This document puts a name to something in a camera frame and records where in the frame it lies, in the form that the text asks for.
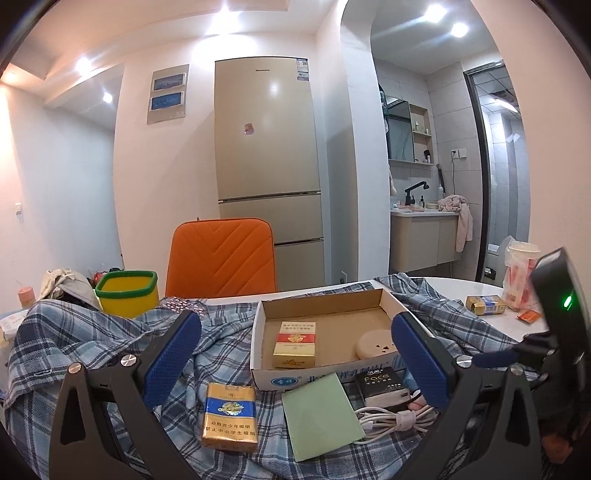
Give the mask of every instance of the black faucet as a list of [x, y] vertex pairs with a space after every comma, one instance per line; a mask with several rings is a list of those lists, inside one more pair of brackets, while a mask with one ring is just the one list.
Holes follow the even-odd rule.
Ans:
[[429, 188], [429, 185], [427, 185], [426, 181], [420, 181], [419, 183], [417, 183], [416, 185], [413, 185], [412, 187], [410, 187], [409, 189], [406, 189], [405, 192], [407, 194], [406, 198], [404, 199], [404, 204], [405, 205], [412, 205], [414, 203], [414, 196], [413, 198], [410, 198], [410, 193], [414, 190], [419, 188], [420, 186], [423, 187], [423, 190], [427, 190]]

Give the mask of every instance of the gold cigarette pack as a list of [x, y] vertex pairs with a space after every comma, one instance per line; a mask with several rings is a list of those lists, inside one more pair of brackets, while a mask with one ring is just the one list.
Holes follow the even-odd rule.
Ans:
[[207, 386], [201, 445], [254, 453], [258, 449], [254, 387]]
[[316, 357], [316, 322], [281, 322], [273, 351], [275, 368], [312, 368]]
[[502, 314], [505, 313], [506, 307], [507, 304], [498, 295], [484, 295], [466, 299], [466, 308], [478, 316]]

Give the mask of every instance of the blue gripper pad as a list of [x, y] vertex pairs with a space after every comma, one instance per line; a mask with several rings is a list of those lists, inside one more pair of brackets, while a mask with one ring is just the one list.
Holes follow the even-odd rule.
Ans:
[[425, 342], [402, 314], [392, 320], [392, 342], [412, 373], [421, 393], [432, 407], [445, 408], [449, 402], [447, 376]]
[[191, 312], [145, 374], [143, 400], [150, 410], [168, 399], [200, 338], [201, 320], [197, 313]]

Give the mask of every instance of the ceiling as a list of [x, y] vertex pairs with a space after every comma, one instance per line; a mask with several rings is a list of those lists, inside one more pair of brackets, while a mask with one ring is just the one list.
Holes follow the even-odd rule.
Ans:
[[[35, 26], [2, 81], [49, 108], [63, 107], [115, 129], [125, 55], [154, 45], [216, 34], [225, 6], [237, 21], [229, 33], [315, 34], [335, 0], [60, 0]], [[81, 78], [81, 57], [95, 70]], [[102, 101], [104, 92], [113, 103]]]
[[519, 110], [513, 83], [506, 67], [499, 67], [473, 76], [478, 92], [478, 99], [483, 113], [501, 113], [502, 115], [521, 119], [520, 113], [512, 112], [495, 102], [500, 98]]
[[[433, 24], [422, 20], [431, 4], [447, 9]], [[452, 25], [470, 28], [466, 36], [450, 34]], [[457, 61], [496, 50], [482, 18], [470, 0], [384, 0], [371, 34], [374, 58], [428, 75]]]

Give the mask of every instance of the wall shelf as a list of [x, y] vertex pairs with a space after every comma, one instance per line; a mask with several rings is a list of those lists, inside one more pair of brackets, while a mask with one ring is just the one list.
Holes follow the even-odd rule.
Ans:
[[395, 158], [389, 158], [388, 161], [393, 162], [396, 165], [406, 165], [407, 167], [434, 167], [434, 163], [421, 163], [417, 161], [406, 161], [406, 160], [396, 160]]

